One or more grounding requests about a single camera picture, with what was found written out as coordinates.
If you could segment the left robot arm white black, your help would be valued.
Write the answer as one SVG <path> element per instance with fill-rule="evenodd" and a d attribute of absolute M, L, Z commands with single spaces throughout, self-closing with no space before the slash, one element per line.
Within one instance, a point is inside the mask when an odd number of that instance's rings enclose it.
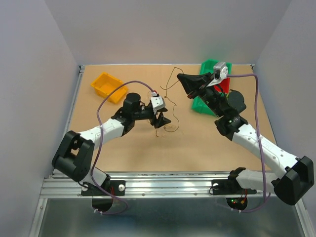
<path fill-rule="evenodd" d="M 79 183 L 89 183 L 100 195 L 110 188 L 110 177 L 92 164 L 94 150 L 106 142 L 126 135 L 137 120 L 148 120 L 155 128 L 163 127 L 171 121 L 163 116 L 167 111 L 164 99 L 156 92 L 151 93 L 147 105 L 141 102 L 137 93 L 129 93 L 123 106 L 102 125 L 76 133 L 68 131 L 52 160 L 52 166 Z"/>

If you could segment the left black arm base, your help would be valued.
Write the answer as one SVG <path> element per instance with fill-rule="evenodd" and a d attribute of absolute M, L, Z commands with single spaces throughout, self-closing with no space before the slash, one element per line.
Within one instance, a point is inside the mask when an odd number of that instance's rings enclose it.
<path fill-rule="evenodd" d="M 93 196 L 106 196 L 107 194 L 100 190 L 97 186 L 84 182 L 83 185 L 85 189 L 81 188 L 81 195 L 84 197 L 93 197 Z M 124 196 L 125 195 L 125 185 L 126 182 L 124 180 L 111 180 L 106 181 L 101 187 L 113 194 L 115 196 Z"/>

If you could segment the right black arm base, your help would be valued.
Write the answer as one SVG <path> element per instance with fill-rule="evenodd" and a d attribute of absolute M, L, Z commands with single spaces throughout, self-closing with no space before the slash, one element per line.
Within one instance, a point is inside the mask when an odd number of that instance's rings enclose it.
<path fill-rule="evenodd" d="M 229 179 L 215 179 L 211 182 L 211 187 L 209 188 L 209 193 L 211 195 L 244 195 L 257 194 L 256 190 L 253 189 L 243 189 L 237 181 Z"/>

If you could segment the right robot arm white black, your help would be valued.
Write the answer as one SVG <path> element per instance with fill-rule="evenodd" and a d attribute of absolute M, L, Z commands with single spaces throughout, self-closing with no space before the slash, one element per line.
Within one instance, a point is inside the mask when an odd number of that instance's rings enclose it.
<path fill-rule="evenodd" d="M 249 124 L 240 115 L 246 109 L 243 95 L 237 90 L 221 95 L 215 89 L 227 77 L 227 73 L 177 75 L 187 97 L 199 97 L 217 116 L 214 123 L 219 133 L 261 161 L 261 171 L 244 167 L 231 171 L 228 189 L 233 193 L 242 189 L 262 190 L 264 200 L 270 193 L 288 205 L 295 205 L 315 183 L 313 161 L 307 156 L 299 158 L 286 152 L 262 136 L 258 125 Z"/>

